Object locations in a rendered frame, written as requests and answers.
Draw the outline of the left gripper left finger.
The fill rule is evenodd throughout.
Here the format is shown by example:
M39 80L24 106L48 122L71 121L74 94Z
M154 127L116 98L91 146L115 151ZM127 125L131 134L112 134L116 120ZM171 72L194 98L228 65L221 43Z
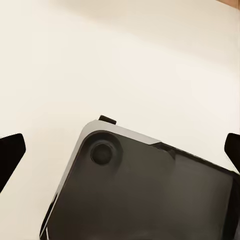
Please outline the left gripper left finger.
M0 138L0 193L26 153L22 133Z

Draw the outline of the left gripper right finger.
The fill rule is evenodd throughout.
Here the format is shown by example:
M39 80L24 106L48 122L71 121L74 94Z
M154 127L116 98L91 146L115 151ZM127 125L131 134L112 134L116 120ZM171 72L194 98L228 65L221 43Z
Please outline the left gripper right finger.
M228 133L224 151L240 174L240 135Z

